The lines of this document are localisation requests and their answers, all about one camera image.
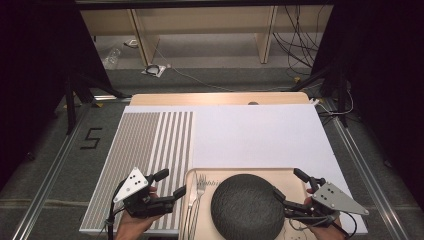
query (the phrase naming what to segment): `fork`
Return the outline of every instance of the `fork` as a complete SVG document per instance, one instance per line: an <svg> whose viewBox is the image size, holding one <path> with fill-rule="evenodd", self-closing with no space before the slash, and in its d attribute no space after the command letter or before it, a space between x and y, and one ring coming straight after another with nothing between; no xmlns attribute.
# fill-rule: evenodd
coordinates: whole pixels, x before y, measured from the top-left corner
<svg viewBox="0 0 424 240"><path fill-rule="evenodd" d="M190 239L194 239L194 235L196 233L196 226L197 226L197 216L199 215L199 207L200 207L200 200L202 198L202 195L205 194L205 190L206 190L206 175L204 174L200 174L200 180L197 181L197 198L196 198L196 209L194 211L195 215L194 215L194 219L193 219L193 225L191 226L191 230L189 232L189 240Z"/></svg>

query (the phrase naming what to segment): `gray carpet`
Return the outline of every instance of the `gray carpet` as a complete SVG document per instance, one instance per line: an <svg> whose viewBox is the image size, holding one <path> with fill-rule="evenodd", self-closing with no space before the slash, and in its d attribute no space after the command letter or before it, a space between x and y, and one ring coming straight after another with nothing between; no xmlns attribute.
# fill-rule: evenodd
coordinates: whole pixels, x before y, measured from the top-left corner
<svg viewBox="0 0 424 240"><path fill-rule="evenodd" d="M139 70L114 70L108 71L108 74L114 88L127 94L224 91L205 84L236 91L264 89L279 91L282 87L291 87L294 84L285 69L222 68L180 71L204 83L182 76L172 69L167 69L161 78L143 75ZM317 94L316 88L307 92L309 95ZM93 89L93 93L106 94L98 89ZM115 101L104 103L102 107L93 105L90 108L29 239L94 239L92 236L80 234L78 229L127 104ZM37 193L65 139L67 119L63 105L63 102L59 104L56 111L57 118L51 120L44 135L34 147L36 159L22 163L0 192L0 223L2 226L7 226L2 227L0 239L11 239L15 227L23 217L30 200ZM348 119L349 130L408 234L412 239L422 239L423 212L396 172L383 164L384 155L366 125L358 121L355 113L349 114L349 118L353 119ZM101 128L91 133L92 137L100 138L98 146L95 149L81 149L93 146L93 141L85 140L90 128ZM370 216L364 218L369 234L354 236L353 239L390 239L382 217L367 192L335 125L329 122L324 129L353 197L371 212Z"/></svg>

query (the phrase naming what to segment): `small device on floor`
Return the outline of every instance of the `small device on floor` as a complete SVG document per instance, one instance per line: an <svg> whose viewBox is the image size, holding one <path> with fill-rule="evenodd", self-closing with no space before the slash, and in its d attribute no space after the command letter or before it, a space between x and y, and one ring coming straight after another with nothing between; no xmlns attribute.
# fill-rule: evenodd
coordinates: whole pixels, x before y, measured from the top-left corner
<svg viewBox="0 0 424 240"><path fill-rule="evenodd" d="M165 71L165 69L166 69L165 66L151 64L147 66L146 69L142 71L141 73L154 76L154 77L160 77L163 71Z"/></svg>

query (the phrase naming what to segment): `dark fabric cover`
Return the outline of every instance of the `dark fabric cover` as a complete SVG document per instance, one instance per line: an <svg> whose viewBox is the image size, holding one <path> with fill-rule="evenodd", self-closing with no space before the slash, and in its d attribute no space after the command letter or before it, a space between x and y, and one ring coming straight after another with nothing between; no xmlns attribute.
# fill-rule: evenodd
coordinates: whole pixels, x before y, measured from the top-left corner
<svg viewBox="0 0 424 240"><path fill-rule="evenodd" d="M275 239L284 224L283 210L273 186L251 174L223 181L211 202L213 223L227 240Z"/></svg>

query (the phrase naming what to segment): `white table surface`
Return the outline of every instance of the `white table surface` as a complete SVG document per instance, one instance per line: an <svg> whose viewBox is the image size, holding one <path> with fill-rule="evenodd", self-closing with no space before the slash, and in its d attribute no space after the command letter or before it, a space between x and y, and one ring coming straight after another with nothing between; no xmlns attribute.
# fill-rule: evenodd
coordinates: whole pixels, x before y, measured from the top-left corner
<svg viewBox="0 0 424 240"><path fill-rule="evenodd" d="M311 104L129 106L128 112L194 112L192 168L300 168L351 196L317 112ZM367 233L353 215L357 234ZM352 219L341 215L352 232Z"/></svg>

